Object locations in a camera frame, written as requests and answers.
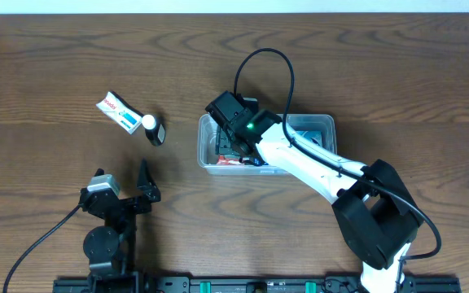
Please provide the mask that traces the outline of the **red Panadol box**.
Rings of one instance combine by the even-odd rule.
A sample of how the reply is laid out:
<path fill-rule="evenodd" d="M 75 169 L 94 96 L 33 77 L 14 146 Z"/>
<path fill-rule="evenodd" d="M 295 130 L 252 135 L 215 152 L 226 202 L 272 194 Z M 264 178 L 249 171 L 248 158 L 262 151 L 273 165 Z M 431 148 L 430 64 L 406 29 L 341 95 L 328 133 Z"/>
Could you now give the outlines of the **red Panadol box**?
<path fill-rule="evenodd" d="M 244 165 L 244 162 L 238 156 L 219 155 L 216 165 Z"/>

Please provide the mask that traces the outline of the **blue white medicine box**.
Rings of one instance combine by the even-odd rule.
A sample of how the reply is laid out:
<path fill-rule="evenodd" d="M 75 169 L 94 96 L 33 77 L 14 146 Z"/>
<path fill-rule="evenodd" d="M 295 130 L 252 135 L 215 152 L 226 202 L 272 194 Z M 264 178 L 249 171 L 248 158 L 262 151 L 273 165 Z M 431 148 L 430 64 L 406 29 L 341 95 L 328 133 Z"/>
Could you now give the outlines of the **blue white medicine box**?
<path fill-rule="evenodd" d="M 308 131 L 298 131 L 303 138 L 311 141 L 312 143 L 322 147 L 322 132 L 315 131 L 315 130 L 308 130 Z"/>

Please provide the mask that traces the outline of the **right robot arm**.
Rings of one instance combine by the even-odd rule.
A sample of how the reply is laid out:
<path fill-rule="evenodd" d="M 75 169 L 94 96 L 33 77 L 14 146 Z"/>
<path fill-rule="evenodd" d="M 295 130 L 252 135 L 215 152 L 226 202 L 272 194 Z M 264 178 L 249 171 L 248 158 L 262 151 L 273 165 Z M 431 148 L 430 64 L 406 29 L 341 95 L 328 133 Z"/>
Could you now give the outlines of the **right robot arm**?
<path fill-rule="evenodd" d="M 338 156 L 295 131 L 286 114 L 255 112 L 229 91 L 205 110 L 236 151 L 287 171 L 331 204 L 344 241 L 363 263 L 365 291 L 400 289 L 401 263 L 423 215 L 392 165 Z"/>

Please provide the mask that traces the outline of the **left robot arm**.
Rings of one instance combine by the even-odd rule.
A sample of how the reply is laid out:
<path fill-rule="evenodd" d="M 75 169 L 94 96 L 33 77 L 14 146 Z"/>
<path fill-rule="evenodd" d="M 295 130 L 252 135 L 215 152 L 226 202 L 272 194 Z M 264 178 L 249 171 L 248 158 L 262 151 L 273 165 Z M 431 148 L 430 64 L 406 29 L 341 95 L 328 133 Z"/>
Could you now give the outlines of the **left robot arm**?
<path fill-rule="evenodd" d="M 104 220 L 85 237 L 83 251 L 89 259 L 90 273 L 97 277 L 125 274 L 135 267 L 136 217 L 149 213 L 151 205 L 161 200 L 147 161 L 142 160 L 137 180 L 141 194 L 119 197 L 120 185 L 101 168 L 81 190 L 79 204 L 83 211 Z"/>

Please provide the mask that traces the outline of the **clear plastic container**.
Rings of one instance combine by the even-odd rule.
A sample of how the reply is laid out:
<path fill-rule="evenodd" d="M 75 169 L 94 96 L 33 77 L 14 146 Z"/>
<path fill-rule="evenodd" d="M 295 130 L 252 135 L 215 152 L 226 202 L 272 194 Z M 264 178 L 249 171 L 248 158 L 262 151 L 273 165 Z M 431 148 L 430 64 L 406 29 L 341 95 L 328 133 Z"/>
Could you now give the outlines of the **clear plastic container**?
<path fill-rule="evenodd" d="M 334 119 L 327 114 L 288 114 L 287 123 L 296 131 L 315 130 L 322 132 L 323 148 L 336 154 L 337 142 Z M 210 175 L 221 176 L 256 176 L 288 175 L 288 172 L 269 165 L 260 167 L 252 165 L 216 165 L 218 156 L 215 153 L 217 123 L 209 115 L 199 119 L 197 160 L 200 167 Z"/>

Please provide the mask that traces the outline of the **dark bottle white cap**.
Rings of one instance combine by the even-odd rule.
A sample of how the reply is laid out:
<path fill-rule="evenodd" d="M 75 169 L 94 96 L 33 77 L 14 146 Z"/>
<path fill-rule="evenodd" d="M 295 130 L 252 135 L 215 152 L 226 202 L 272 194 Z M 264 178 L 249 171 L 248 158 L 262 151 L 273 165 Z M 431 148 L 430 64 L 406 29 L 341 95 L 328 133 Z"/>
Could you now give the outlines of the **dark bottle white cap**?
<path fill-rule="evenodd" d="M 150 143 L 157 147 L 164 143 L 166 131 L 164 126 L 153 116 L 144 115 L 141 119 L 145 134 Z"/>

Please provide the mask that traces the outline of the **white green Panadol box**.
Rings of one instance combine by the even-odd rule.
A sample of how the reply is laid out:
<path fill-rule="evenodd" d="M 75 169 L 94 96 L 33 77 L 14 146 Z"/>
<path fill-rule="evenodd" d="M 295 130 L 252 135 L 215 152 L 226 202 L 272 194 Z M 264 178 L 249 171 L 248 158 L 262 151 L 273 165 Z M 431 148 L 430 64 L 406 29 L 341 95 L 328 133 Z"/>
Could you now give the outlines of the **white green Panadol box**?
<path fill-rule="evenodd" d="M 96 107 L 128 134 L 133 134 L 141 124 L 142 113 L 131 107 L 114 91 L 108 91 Z"/>

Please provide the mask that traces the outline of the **black mounting rail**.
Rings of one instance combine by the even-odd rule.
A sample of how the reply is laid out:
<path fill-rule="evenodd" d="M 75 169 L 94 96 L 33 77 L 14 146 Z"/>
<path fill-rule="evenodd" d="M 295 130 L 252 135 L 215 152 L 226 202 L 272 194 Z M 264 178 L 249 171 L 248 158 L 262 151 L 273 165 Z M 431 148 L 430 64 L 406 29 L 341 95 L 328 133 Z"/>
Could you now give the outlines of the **black mounting rail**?
<path fill-rule="evenodd" d="M 62 277 L 53 281 L 54 293 L 460 293 L 457 278 L 404 277 L 401 284 L 371 285 L 354 275 L 324 278 L 190 278 L 152 277 L 139 272 L 116 276 Z"/>

